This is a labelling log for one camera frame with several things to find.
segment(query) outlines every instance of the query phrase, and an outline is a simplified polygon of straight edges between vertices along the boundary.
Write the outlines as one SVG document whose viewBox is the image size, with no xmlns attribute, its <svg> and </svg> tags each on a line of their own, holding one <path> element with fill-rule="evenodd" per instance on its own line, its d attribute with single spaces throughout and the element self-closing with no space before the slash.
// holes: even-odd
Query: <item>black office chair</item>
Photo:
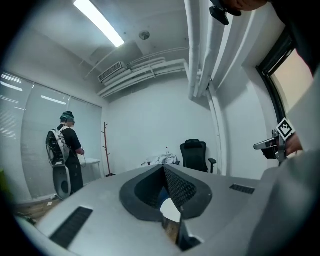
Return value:
<svg viewBox="0 0 320 256">
<path fill-rule="evenodd" d="M 208 172 L 206 164 L 206 149 L 207 144 L 198 139 L 189 139 L 180 145 L 183 167 L 194 169 L 200 172 Z M 208 159 L 211 163 L 211 173 L 214 172 L 214 164 L 217 161 L 213 158 Z"/>
</svg>

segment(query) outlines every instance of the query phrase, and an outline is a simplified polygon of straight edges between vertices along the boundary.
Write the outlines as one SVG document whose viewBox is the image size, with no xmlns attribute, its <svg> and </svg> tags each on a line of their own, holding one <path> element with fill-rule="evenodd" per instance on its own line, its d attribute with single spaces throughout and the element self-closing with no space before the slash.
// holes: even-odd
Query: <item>black t-shirt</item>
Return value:
<svg viewBox="0 0 320 256">
<path fill-rule="evenodd" d="M 67 126 L 66 125 L 63 125 L 63 124 L 60 124 L 57 129 L 60 131 L 60 129 L 65 126 L 65 129 L 63 129 L 61 131 L 63 137 L 64 137 L 64 140 L 65 140 L 65 143 L 68 145 L 68 147 L 70 148 L 70 150 L 72 152 L 70 152 L 69 154 L 69 159 L 70 158 L 78 158 L 77 157 L 77 153 L 76 153 L 76 150 L 80 149 L 81 148 L 81 144 L 80 144 L 80 141 L 78 139 L 78 136 L 76 134 L 76 132 L 71 129 L 71 128 L 68 128 L 67 129 Z"/>
<path fill-rule="evenodd" d="M 320 62 L 318 1 L 272 0 L 280 20 L 287 26 L 296 51 L 315 74 Z"/>
</svg>

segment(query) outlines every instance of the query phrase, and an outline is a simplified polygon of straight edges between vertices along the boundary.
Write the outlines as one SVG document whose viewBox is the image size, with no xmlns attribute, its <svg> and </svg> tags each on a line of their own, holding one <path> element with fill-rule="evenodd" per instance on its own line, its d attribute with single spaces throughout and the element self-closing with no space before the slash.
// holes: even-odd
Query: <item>crumpled fabric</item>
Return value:
<svg viewBox="0 0 320 256">
<path fill-rule="evenodd" d="M 154 165 L 159 165 L 159 164 L 174 164 L 175 162 L 178 161 L 178 158 L 175 154 L 168 153 L 168 154 L 161 154 L 157 156 L 151 156 L 146 159 L 146 161 L 141 164 L 140 167 L 145 167 L 145 166 L 154 166 Z"/>
</svg>

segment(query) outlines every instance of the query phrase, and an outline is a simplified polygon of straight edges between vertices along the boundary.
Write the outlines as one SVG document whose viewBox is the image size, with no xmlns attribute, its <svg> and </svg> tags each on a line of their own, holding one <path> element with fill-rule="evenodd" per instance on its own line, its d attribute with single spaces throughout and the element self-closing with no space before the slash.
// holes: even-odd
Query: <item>black pants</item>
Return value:
<svg viewBox="0 0 320 256">
<path fill-rule="evenodd" d="M 71 194 L 76 193 L 84 187 L 84 181 L 82 178 L 81 165 L 78 158 L 70 157 L 66 163 L 66 167 L 69 169 L 70 182 L 71 182 Z"/>
</svg>

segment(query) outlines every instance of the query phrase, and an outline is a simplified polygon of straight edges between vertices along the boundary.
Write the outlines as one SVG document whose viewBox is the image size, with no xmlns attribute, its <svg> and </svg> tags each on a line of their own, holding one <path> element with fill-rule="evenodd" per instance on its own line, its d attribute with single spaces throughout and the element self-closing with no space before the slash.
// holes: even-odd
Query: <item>ceiling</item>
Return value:
<svg viewBox="0 0 320 256">
<path fill-rule="evenodd" d="M 112 52 L 98 66 L 101 72 L 118 61 L 129 63 L 148 54 L 189 46 L 184 0 L 91 1 L 124 40 L 118 49 L 73 0 L 49 1 L 34 15 L 30 26 L 92 66 Z M 144 30 L 150 33 L 147 40 L 139 38 Z M 185 50 L 165 57 L 169 61 L 187 59 L 188 55 Z"/>
</svg>

